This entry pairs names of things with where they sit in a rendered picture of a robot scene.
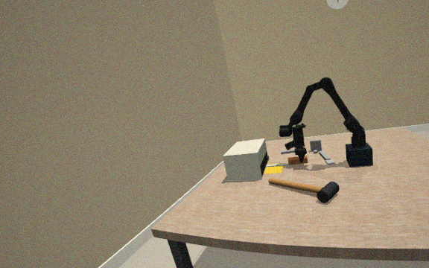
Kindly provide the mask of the mallet with wooden handle and black head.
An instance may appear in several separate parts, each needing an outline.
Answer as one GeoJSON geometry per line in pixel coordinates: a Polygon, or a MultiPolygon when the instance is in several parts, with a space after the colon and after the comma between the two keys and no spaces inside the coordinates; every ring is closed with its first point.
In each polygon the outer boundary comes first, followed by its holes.
{"type": "Polygon", "coordinates": [[[288,182],[280,179],[269,179],[270,184],[279,185],[282,187],[293,188],[296,190],[303,190],[307,192],[314,192],[317,194],[317,199],[320,202],[327,203],[338,191],[339,185],[336,182],[329,182],[324,188],[313,185],[304,185],[297,182],[288,182]]]}

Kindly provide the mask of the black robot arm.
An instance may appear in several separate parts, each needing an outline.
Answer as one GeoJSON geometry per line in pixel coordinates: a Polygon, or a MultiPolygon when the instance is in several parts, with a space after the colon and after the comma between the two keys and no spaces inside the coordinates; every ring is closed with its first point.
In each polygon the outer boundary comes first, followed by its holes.
{"type": "Polygon", "coordinates": [[[290,117],[289,124],[279,126],[279,136],[288,137],[292,135],[292,133],[293,137],[300,137],[304,135],[303,128],[305,127],[305,125],[298,123],[300,123],[303,119],[303,112],[307,106],[309,99],[311,98],[313,91],[319,90],[321,88],[323,88],[323,90],[328,93],[328,95],[333,99],[337,108],[340,110],[343,117],[345,118],[343,124],[346,126],[346,129],[352,133],[352,146],[366,147],[366,136],[364,128],[360,125],[358,120],[348,111],[348,108],[341,100],[338,93],[335,91],[332,80],[328,77],[324,77],[321,79],[320,82],[317,82],[310,86],[308,85],[306,87],[305,93],[300,101],[300,104],[290,117]],[[294,124],[296,126],[292,127],[294,124]]]}

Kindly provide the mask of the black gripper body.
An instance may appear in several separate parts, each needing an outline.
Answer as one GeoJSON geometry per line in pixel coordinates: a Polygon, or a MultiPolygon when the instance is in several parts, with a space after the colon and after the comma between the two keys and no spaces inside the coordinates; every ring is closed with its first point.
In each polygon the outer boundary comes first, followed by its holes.
{"type": "Polygon", "coordinates": [[[293,140],[296,142],[295,155],[307,154],[306,148],[304,148],[304,136],[293,137],[293,140]]]}

